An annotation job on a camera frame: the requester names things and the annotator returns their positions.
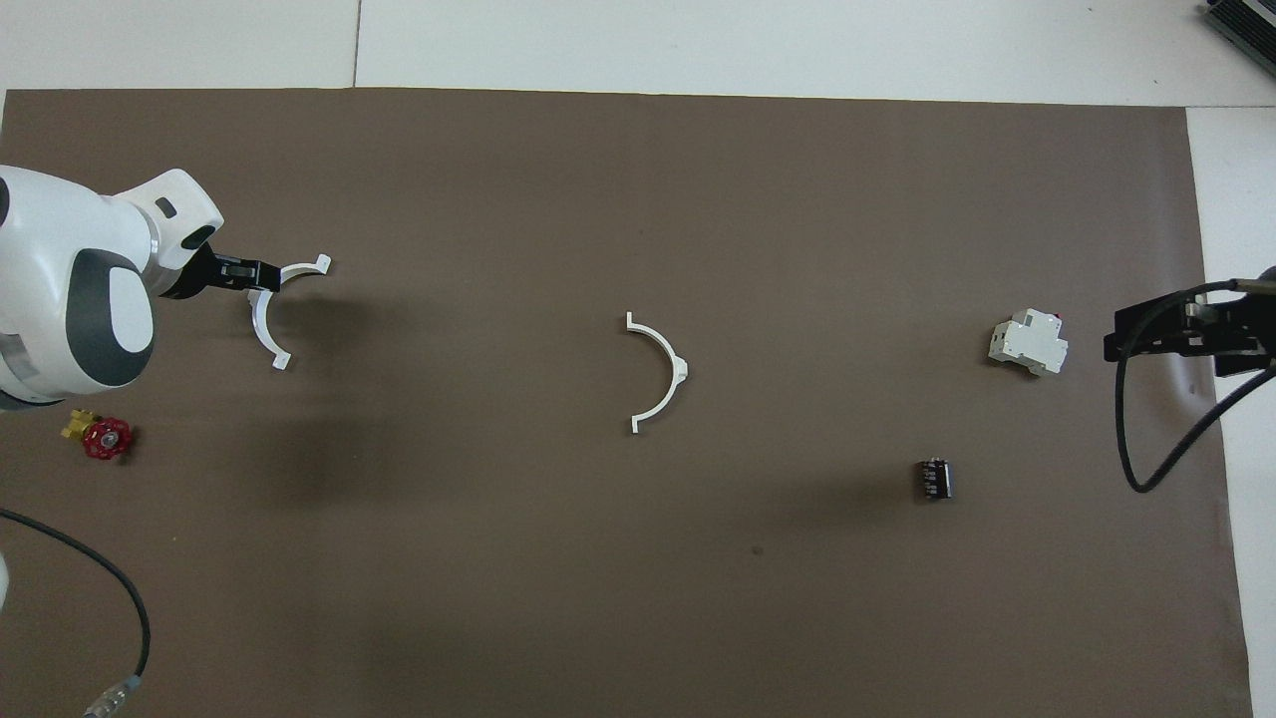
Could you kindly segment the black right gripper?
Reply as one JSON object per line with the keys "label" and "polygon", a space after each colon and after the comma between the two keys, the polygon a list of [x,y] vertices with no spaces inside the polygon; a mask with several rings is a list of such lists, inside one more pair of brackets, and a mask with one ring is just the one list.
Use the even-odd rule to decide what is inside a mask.
{"label": "black right gripper", "polygon": [[1208,356],[1215,377],[1265,371],[1273,363],[1275,286],[1206,283],[1125,306],[1113,314],[1104,358]]}

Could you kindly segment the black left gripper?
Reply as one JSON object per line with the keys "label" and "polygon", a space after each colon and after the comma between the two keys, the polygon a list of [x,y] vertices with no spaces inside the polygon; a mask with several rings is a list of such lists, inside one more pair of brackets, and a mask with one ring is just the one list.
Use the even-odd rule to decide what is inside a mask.
{"label": "black left gripper", "polygon": [[160,292],[160,298],[191,298],[203,289],[277,292],[279,287],[278,265],[259,259],[228,258],[205,244],[191,255],[172,286]]}

